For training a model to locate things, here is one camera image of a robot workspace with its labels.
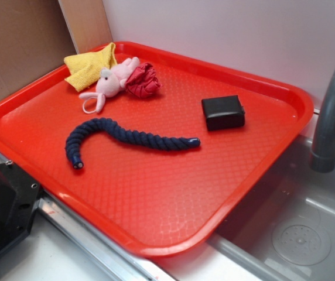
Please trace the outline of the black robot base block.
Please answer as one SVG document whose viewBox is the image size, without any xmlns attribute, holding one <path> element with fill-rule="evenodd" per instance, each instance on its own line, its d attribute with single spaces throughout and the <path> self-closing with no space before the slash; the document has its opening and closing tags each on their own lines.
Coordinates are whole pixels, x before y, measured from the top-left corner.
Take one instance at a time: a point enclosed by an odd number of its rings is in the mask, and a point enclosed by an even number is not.
<svg viewBox="0 0 335 281">
<path fill-rule="evenodd" d="M 16 164 L 0 164 L 0 257 L 32 229 L 42 188 Z"/>
</svg>

